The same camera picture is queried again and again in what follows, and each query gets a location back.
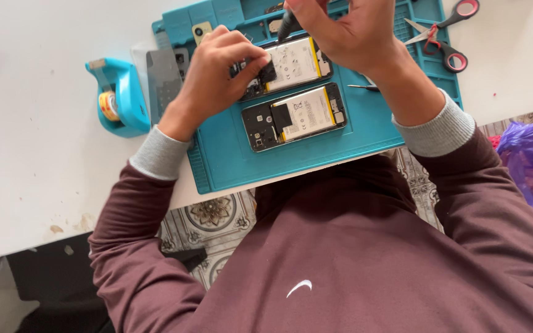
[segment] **black scissors handle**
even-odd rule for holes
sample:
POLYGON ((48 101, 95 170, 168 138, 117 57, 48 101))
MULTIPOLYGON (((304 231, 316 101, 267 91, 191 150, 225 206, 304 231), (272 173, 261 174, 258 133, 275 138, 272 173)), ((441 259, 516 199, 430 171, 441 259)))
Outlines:
POLYGON ((452 15, 445 21, 438 23, 437 27, 441 29, 465 19, 469 19, 478 13, 479 8, 480 2, 478 2, 478 0, 460 0, 460 2, 454 6, 454 12, 452 15), (472 6, 472 10, 466 9, 466 5, 472 6))
POLYGON ((446 42, 441 42, 440 40, 438 40, 437 42, 440 44, 440 51, 444 56, 442 63, 445 69, 448 70, 448 72, 460 73, 465 70, 466 67, 468 67, 468 58, 466 58, 466 56, 462 52, 458 52, 456 49, 449 46, 446 42), (449 62, 450 60, 453 61, 454 58, 460 61, 459 65, 456 65, 456 63, 452 65, 452 63, 449 62))

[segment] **scissors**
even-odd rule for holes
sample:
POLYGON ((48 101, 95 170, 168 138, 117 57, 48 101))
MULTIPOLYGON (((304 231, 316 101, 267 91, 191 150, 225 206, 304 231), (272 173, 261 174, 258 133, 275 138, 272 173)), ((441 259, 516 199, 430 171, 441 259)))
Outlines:
POLYGON ((471 18, 472 16, 476 15, 476 13, 478 13, 479 7, 480 3, 478 2, 478 0, 460 0, 454 6, 454 12, 448 19, 441 23, 434 23, 431 28, 422 26, 418 23, 411 21, 410 19, 404 19, 420 33, 416 37, 408 40, 407 42, 404 42, 404 45, 426 40, 427 42, 425 43, 423 51, 427 55, 434 55, 435 53, 437 53, 437 51, 441 51, 441 53, 444 55, 444 67, 452 73, 462 72, 466 69, 466 67, 468 67, 468 58, 466 58, 463 53, 458 52, 453 47, 449 46, 446 42, 437 41, 437 31, 447 26, 451 26, 454 23, 471 18), (433 44, 436 49, 430 51, 429 44, 433 44), (453 58, 456 58, 460 61, 459 66, 452 64, 453 58))

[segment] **ceramic tile pattern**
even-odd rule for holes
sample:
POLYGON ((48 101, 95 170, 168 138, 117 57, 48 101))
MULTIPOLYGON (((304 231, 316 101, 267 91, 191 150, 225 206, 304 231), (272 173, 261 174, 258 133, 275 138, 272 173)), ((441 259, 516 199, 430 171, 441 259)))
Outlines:
MULTIPOLYGON (((484 125, 480 130, 487 136, 500 135, 512 121, 533 123, 533 113, 484 125)), ((397 148, 397 168, 411 188, 417 215, 444 232, 435 215, 439 195, 427 170, 406 147, 397 148)), ((162 251, 204 247, 207 259, 191 275, 209 289, 236 246, 256 223, 255 209, 254 189, 251 189, 171 210, 158 233, 162 239, 162 251)))

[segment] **blue silicone repair mat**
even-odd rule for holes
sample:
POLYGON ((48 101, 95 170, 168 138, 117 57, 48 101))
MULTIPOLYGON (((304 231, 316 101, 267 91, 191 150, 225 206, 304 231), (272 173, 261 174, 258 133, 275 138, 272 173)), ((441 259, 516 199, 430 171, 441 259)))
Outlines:
MULTIPOLYGON (((152 24, 159 48, 171 45, 186 47, 192 54, 196 44, 192 25, 209 21, 215 28, 224 24, 228 29, 240 30, 254 44, 260 45, 277 38, 270 33, 268 24, 283 16, 282 10, 265 14, 265 9, 277 5, 279 0, 208 0, 185 8, 165 12, 162 19, 152 24)), ((329 4, 334 19, 345 15, 348 4, 334 1, 329 4)), ((404 18, 431 26, 444 19, 441 0, 411 0, 396 4, 395 34, 403 41, 417 32, 404 18)), ((438 34, 440 40, 449 42, 445 30, 438 34)), ((460 104, 460 92, 455 74, 446 71, 440 54, 427 56, 422 53, 422 43, 408 46, 411 56, 438 86, 448 92, 460 104)), ((224 112, 213 116, 199 127, 194 138, 194 148, 188 158, 199 193, 208 193, 237 185, 248 184, 291 172, 313 168, 348 158, 370 154, 404 144, 392 125, 390 110, 380 93, 366 89, 349 88, 347 85, 368 85, 357 72, 333 65, 334 76, 324 82, 299 87, 257 100, 235 103, 224 112), (242 124, 241 110, 274 98, 295 93, 334 81, 341 87, 341 94, 348 113, 348 124, 343 129, 291 142, 263 152, 253 152, 242 124)))

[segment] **man's left hand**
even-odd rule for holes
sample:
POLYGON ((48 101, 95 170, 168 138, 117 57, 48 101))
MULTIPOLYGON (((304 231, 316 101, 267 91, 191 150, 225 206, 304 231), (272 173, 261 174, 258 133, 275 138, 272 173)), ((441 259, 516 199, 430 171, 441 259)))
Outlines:
POLYGON ((196 47, 182 89, 166 108, 158 129, 174 140, 190 140, 205 119, 244 95, 250 81, 270 59, 267 51, 254 46, 240 31, 218 26, 196 47), (230 67, 245 58, 253 60, 232 79, 230 67))

